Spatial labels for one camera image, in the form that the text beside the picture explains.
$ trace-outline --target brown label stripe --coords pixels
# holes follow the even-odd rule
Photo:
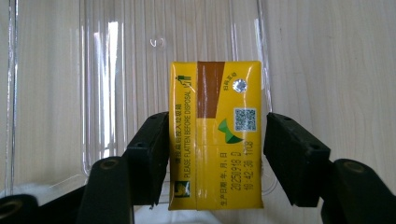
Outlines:
[[[214,119],[216,117],[224,64],[225,62],[198,62],[198,119]]]

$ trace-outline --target yellow package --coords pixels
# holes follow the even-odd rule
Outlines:
[[[260,62],[172,63],[170,210],[262,208]]]

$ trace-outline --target barcode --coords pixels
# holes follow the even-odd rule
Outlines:
[[[238,132],[256,131],[256,109],[255,108],[236,108],[233,111],[233,127]]]

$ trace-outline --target transparent plastic tray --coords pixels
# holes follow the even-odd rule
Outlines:
[[[173,61],[261,61],[265,116],[262,2],[10,1],[18,15],[10,14],[2,194],[46,203],[84,185],[97,160],[121,155],[148,116],[168,110]],[[269,192],[275,177],[266,170]]]

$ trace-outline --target light wood grain background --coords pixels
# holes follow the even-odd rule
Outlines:
[[[20,84],[21,91],[31,93],[25,93],[19,102],[21,132],[17,135],[26,142],[18,143],[24,151],[17,158],[37,153],[41,156],[24,160],[26,163],[16,173],[20,184],[45,182],[48,178],[62,180],[80,174],[80,163],[72,156],[72,153],[79,154],[81,147],[76,120],[80,111],[79,105],[75,105],[79,102],[80,90],[76,77],[79,4],[77,0],[44,5],[38,2],[43,1],[26,5],[21,11],[25,28],[20,32],[19,53],[21,62],[28,63],[19,66],[19,74],[27,77],[21,79]],[[396,2],[266,0],[264,3],[274,112],[305,126],[332,149],[332,160],[348,158],[374,168],[395,193]],[[0,0],[2,163],[6,156],[7,5],[7,0]],[[45,35],[54,38],[48,41],[42,38]],[[166,67],[166,62],[157,63]],[[63,78],[51,79],[51,74],[62,74]],[[51,86],[52,91],[47,92],[48,89],[40,89],[40,86]],[[141,106],[140,118],[154,111],[155,106]],[[31,118],[29,114],[42,117]],[[54,122],[41,122],[46,119]],[[53,150],[42,153],[41,147]],[[60,151],[62,148],[70,149],[68,157]],[[53,163],[46,163],[54,158]],[[3,167],[0,168],[1,186],[4,186]],[[76,185],[80,184],[78,177],[76,180]],[[214,214],[224,223],[321,223],[319,208],[290,206],[279,185],[263,199],[264,209]]]

